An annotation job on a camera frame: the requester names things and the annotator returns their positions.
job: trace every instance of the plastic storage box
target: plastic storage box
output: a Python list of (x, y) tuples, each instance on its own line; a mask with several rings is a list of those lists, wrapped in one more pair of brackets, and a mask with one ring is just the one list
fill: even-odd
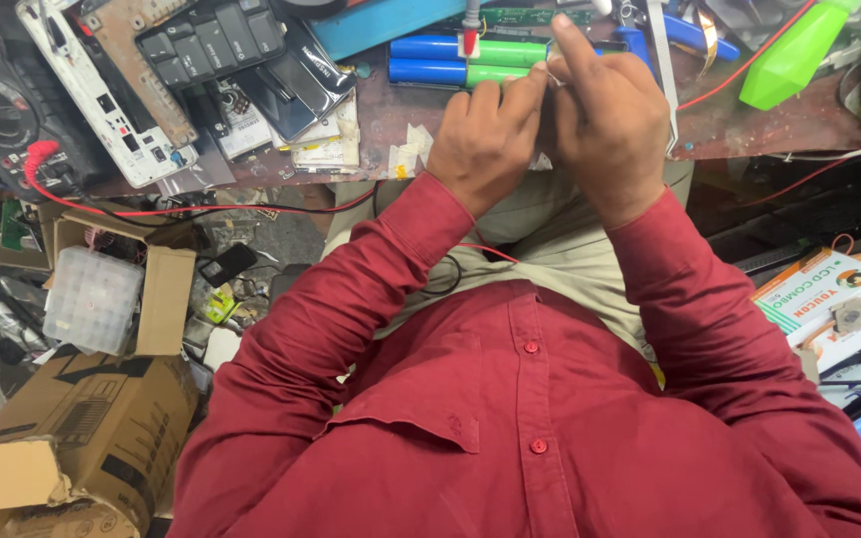
[(58, 254), (55, 278), (46, 302), (46, 336), (91, 353), (120, 354), (144, 269), (111, 256), (69, 247)]

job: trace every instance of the pliers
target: pliers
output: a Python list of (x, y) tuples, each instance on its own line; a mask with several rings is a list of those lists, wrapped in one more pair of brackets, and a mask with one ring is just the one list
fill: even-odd
[[(647, 47), (647, 37), (638, 28), (638, 26), (646, 23), (646, 17), (640, 8), (633, 5), (632, 0), (620, 0), (620, 6), (613, 14), (619, 25), (613, 33), (621, 41), (627, 43), (627, 52), (642, 59), (655, 75), (656, 72), (653, 70), (653, 64), (650, 60), (650, 49)], [(706, 38), (699, 26), (665, 13), (663, 14), (663, 22), (666, 25), (669, 41), (706, 52)], [(720, 39), (717, 41), (717, 58), (733, 61), (739, 58), (739, 47), (725, 39)]]

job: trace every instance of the green circuit board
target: green circuit board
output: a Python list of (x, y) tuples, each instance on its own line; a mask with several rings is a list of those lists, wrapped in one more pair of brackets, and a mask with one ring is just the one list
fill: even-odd
[[(593, 18), (591, 9), (537, 9), (531, 7), (484, 7), (480, 10), (480, 18), (487, 19), (488, 26), (546, 26), (557, 13), (564, 13), (573, 20), (573, 24), (583, 26)], [(464, 20), (464, 14), (455, 15), (447, 22)]]

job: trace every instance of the maroon shirt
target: maroon shirt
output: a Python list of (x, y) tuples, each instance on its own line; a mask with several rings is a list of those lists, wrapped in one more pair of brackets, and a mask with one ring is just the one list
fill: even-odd
[(669, 190), (607, 232), (665, 391), (528, 280), (373, 342), (473, 225), (424, 174), (247, 331), (179, 463), (170, 537), (861, 536), (852, 422)]

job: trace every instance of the beige pants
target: beige pants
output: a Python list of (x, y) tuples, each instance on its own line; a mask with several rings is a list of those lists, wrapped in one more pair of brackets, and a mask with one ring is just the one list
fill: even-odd
[[(686, 205), (693, 179), (693, 162), (668, 162), (663, 181)], [(378, 212), (397, 199), (410, 181), (390, 181), (379, 189)], [(336, 187), (338, 205), (373, 188), (373, 182), (341, 183)], [(350, 239), (355, 224), (374, 218), (370, 203), (337, 214), (328, 233), (324, 256)], [(464, 270), (458, 293), (498, 280), (526, 278), (575, 300), (595, 312), (614, 334), (652, 360), (644, 340), (639, 309), (627, 302), (623, 273), (613, 246), (589, 204), (562, 173), (528, 173), (520, 187), (477, 221), (476, 229), (491, 244), (520, 241), (510, 255), (520, 263), (489, 263), (480, 250), (450, 250)], [(463, 242), (482, 244), (472, 232)], [(444, 259), (430, 270), (425, 289), (445, 290), (453, 285), (456, 268)], [(415, 293), (391, 324), (375, 335), (383, 338), (421, 308), (443, 299)]]

